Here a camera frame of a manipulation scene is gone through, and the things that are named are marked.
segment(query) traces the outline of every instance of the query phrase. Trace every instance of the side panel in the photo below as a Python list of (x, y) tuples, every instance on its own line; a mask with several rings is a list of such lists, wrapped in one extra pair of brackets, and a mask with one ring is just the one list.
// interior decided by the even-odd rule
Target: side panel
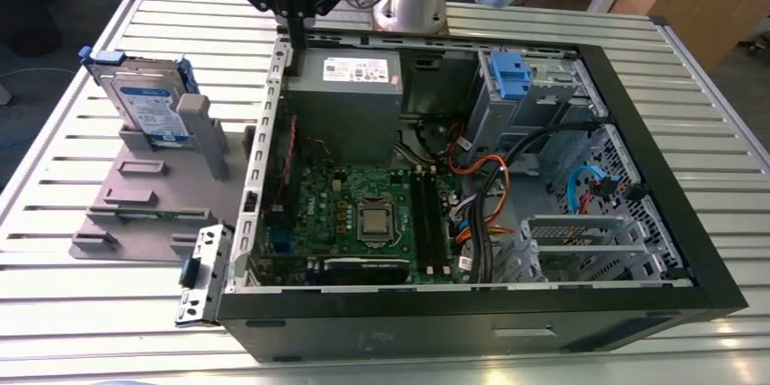
[(256, 360), (269, 362), (601, 351), (685, 316), (604, 311), (226, 320), (222, 325)]

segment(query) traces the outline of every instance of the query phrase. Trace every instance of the sticker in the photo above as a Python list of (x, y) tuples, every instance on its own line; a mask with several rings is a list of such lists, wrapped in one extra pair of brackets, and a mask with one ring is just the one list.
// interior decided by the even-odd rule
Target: sticker
[(457, 268), (460, 268), (461, 270), (471, 270), (471, 266), (472, 266), (472, 259), (465, 256), (459, 256)]
[(465, 151), (471, 148), (471, 142), (468, 142), (461, 136), (457, 137), (457, 145)]
[(174, 100), (168, 89), (120, 87), (118, 91), (130, 117), (152, 140), (173, 146), (188, 139), (181, 117), (172, 109)]
[(324, 81), (386, 83), (386, 60), (325, 58)]

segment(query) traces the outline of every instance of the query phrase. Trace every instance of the motherboard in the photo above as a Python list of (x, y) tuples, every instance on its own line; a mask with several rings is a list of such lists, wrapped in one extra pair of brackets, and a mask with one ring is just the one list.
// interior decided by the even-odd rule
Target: motherboard
[(304, 169), (292, 228), (268, 226), (262, 283), (449, 283), (443, 219), (457, 203), (455, 177), (378, 168)]

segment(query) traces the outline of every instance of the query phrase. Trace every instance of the metal workbench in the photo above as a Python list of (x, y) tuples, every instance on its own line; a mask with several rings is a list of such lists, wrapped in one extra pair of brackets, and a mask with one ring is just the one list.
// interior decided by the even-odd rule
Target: metal workbench
[[(368, 28), (366, 13), (341, 8), (324, 26)], [(0, 197), (0, 381), (770, 382), (770, 160), (672, 32), (639, 16), (477, 5), (451, 5), (448, 27), (605, 48), (751, 306), (615, 353), (258, 365), (221, 329), (174, 329), (177, 266), (66, 254), (121, 146), (114, 108), (80, 69)], [(122, 0), (94, 46), (188, 53), (210, 115), (238, 131), (260, 117), (273, 40), (272, 17), (245, 0)]]

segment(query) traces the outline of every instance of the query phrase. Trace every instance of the power supply label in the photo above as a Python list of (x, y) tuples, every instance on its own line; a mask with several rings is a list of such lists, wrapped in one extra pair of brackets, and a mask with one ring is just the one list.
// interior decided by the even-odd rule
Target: power supply label
[(388, 83), (386, 60), (357, 58), (325, 58), (324, 81), (361, 81)]
[(146, 87), (121, 87), (124, 107), (136, 120), (141, 130), (158, 142), (168, 145), (184, 142), (188, 130), (173, 110), (173, 97), (166, 89)]

